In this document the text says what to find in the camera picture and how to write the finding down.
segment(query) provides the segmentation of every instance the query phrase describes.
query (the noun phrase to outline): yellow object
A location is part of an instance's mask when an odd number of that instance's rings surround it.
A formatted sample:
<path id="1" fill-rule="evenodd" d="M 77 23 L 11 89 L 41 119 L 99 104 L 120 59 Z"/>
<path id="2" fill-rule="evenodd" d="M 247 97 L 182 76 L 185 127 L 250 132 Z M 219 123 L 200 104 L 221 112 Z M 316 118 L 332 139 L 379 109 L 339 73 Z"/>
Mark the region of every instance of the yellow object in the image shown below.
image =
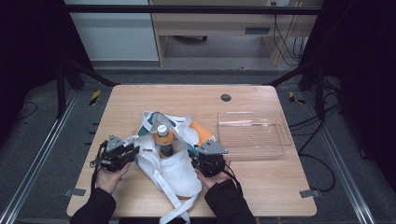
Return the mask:
<path id="1" fill-rule="evenodd" d="M 154 136 L 155 143 L 160 146 L 160 153 L 162 157 L 170 157 L 174 154 L 172 142 L 174 134 L 169 132 L 168 127 L 160 125 L 157 128 L 157 133 Z"/>
<path id="2" fill-rule="evenodd" d="M 207 129 L 203 128 L 201 125 L 199 125 L 197 122 L 193 121 L 190 124 L 190 128 L 194 129 L 198 133 L 199 141 L 197 143 L 198 146 L 200 146 L 202 143 L 206 142 L 209 140 L 213 133 L 208 131 Z"/>

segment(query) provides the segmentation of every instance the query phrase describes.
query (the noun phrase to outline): white cabinet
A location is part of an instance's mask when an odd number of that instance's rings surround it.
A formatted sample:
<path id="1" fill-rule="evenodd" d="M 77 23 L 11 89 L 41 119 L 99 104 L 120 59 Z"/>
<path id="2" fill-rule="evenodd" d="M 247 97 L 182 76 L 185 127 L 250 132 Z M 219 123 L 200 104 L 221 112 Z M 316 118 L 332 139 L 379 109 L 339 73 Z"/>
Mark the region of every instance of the white cabinet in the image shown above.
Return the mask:
<path id="1" fill-rule="evenodd" d="M 148 5 L 147 0 L 64 0 L 67 5 Z M 91 61 L 158 61 L 148 13 L 71 13 Z"/>

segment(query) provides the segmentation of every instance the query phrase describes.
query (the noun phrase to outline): transparent storage bin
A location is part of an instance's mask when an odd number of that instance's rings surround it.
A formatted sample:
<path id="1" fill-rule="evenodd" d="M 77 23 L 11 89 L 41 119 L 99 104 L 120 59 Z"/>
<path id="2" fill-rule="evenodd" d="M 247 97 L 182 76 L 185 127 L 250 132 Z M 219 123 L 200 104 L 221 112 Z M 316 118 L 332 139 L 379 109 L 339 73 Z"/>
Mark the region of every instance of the transparent storage bin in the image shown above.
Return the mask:
<path id="1" fill-rule="evenodd" d="M 219 113 L 219 143 L 244 160 L 284 155 L 292 144 L 289 127 L 279 112 Z"/>

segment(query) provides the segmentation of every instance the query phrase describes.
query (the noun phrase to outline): bottle label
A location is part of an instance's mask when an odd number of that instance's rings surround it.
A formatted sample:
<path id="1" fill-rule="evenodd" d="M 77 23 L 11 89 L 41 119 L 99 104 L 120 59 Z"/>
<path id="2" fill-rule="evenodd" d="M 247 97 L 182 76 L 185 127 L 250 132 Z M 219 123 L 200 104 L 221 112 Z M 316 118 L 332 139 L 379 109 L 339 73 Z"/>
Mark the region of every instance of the bottle label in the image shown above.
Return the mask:
<path id="1" fill-rule="evenodd" d="M 174 154 L 173 146 L 172 144 L 166 145 L 166 146 L 160 146 L 160 151 L 165 157 L 170 157 Z"/>

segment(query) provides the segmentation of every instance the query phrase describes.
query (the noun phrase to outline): aluminum rail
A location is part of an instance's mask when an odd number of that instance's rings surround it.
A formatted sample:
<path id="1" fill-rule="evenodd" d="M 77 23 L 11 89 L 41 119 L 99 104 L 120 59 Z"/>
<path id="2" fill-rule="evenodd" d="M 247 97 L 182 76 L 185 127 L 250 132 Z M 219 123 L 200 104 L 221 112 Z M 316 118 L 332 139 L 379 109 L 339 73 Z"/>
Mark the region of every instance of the aluminum rail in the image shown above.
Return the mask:
<path id="1" fill-rule="evenodd" d="M 45 10 L 77 13 L 186 13 L 186 14 L 269 14 L 332 15 L 341 8 L 321 7 L 237 7 L 237 6 L 123 6 L 123 5 L 44 5 Z"/>
<path id="2" fill-rule="evenodd" d="M 303 96 L 307 99 L 309 108 L 311 109 L 313 114 L 316 114 L 314 100 L 312 99 L 311 94 L 303 91 Z M 375 224 L 375 219 L 366 203 L 364 201 L 363 196 L 361 195 L 361 191 L 359 190 L 358 185 L 353 179 L 352 173 L 350 173 L 347 168 L 346 163 L 344 162 L 341 154 L 338 151 L 338 148 L 334 141 L 332 140 L 332 136 L 329 133 L 329 130 L 326 128 L 326 125 L 321 129 L 321 137 L 323 143 L 326 146 L 326 149 L 329 153 L 330 159 L 332 160 L 332 164 L 334 165 L 334 169 L 340 178 L 340 181 L 346 191 L 346 195 L 349 198 L 350 203 L 352 204 L 353 209 L 355 210 L 356 216 L 359 219 L 361 224 Z"/>
<path id="3" fill-rule="evenodd" d="M 52 151 L 53 145 L 56 142 L 56 139 L 59 136 L 59 133 L 62 130 L 66 120 L 68 119 L 70 112 L 77 100 L 78 91 L 72 91 L 69 99 L 68 99 L 68 107 L 64 111 L 63 115 L 55 120 L 49 134 L 44 141 L 42 147 L 38 151 L 37 155 L 35 156 L 35 160 L 33 161 L 32 165 L 30 166 L 28 172 L 26 173 L 24 179 L 22 180 L 20 186 L 18 187 L 17 191 L 15 192 L 14 196 L 12 197 L 11 201 L 9 202 L 7 208 L 0 216 L 0 223 L 1 224 L 10 224 L 14 223 L 15 219 L 17 218 L 18 213 L 23 206 L 30 190 L 33 187 L 33 184 L 38 178 L 44 163 Z"/>

